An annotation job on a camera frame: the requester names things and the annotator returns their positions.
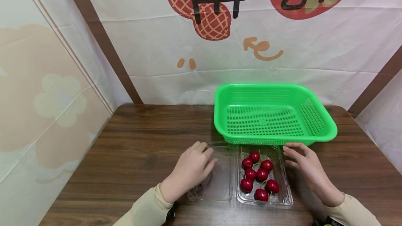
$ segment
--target green colander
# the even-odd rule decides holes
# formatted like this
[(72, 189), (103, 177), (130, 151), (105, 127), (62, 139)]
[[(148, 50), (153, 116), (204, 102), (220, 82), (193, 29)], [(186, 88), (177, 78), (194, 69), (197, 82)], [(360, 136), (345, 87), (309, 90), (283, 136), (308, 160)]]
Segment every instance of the green colander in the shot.
[(214, 124), (232, 144), (310, 145), (338, 133), (317, 96), (298, 84), (224, 84), (215, 92)]

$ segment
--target beige wall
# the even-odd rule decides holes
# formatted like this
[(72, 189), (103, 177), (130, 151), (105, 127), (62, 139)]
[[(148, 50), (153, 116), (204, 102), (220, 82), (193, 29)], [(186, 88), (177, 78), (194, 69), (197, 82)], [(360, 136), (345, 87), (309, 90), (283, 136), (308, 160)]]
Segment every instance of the beige wall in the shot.
[(113, 108), (34, 0), (0, 5), (0, 225), (37, 225)]

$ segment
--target sleeve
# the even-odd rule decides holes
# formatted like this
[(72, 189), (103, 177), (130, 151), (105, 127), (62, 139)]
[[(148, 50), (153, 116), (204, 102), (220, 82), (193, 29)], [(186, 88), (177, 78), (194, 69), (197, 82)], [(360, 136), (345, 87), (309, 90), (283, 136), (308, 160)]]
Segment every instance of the sleeve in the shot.
[(351, 195), (345, 194), (345, 200), (338, 207), (325, 208), (330, 218), (344, 226), (381, 226), (375, 216)]
[(173, 204), (165, 202), (159, 185), (145, 192), (133, 204), (130, 211), (113, 226), (161, 226), (164, 224), (166, 215)]

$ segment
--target red cherry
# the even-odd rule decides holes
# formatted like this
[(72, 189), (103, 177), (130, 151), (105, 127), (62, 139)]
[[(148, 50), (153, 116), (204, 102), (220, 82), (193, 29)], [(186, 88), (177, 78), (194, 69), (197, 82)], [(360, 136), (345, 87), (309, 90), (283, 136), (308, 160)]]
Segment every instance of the red cherry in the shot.
[(267, 202), (269, 198), (268, 192), (264, 189), (257, 189), (254, 194), (254, 199)]
[(251, 180), (249, 180), (249, 179), (243, 179), (243, 180), (240, 181), (240, 189), (241, 189), (243, 192), (246, 192), (246, 193), (251, 192), (251, 191), (252, 191), (252, 187), (253, 187), (253, 184), (252, 184), (252, 181), (251, 181)]
[(260, 153), (253, 151), (250, 153), (250, 158), (252, 159), (253, 162), (257, 163), (260, 161)]
[(264, 160), (263, 162), (261, 162), (260, 168), (263, 168), (269, 172), (274, 168), (274, 165), (272, 164), (272, 162), (270, 160)]
[(270, 179), (265, 185), (265, 190), (276, 194), (277, 192), (279, 192), (279, 185), (275, 180)]
[(257, 178), (258, 181), (265, 181), (268, 178), (268, 172), (263, 168), (259, 168), (257, 170), (257, 177), (256, 178)]
[(244, 168), (251, 168), (253, 165), (253, 162), (250, 158), (245, 158), (242, 162), (241, 165), (243, 165)]
[(246, 171), (244, 171), (244, 175), (247, 179), (254, 181), (255, 177), (257, 176), (257, 172), (251, 168), (247, 168)]

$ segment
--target hand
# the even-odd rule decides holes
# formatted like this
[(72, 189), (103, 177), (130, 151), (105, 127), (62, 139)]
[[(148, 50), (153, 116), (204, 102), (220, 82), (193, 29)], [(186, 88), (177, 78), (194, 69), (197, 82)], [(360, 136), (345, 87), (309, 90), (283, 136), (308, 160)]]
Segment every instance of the hand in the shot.
[(309, 188), (324, 205), (337, 207), (343, 203), (345, 195), (330, 181), (313, 150), (302, 143), (287, 143), (283, 146), (283, 154), (296, 160), (285, 162), (301, 171)]
[(174, 203), (211, 173), (217, 159), (209, 161), (213, 149), (205, 142), (196, 142), (180, 156), (172, 173), (162, 181), (161, 194), (168, 203)]

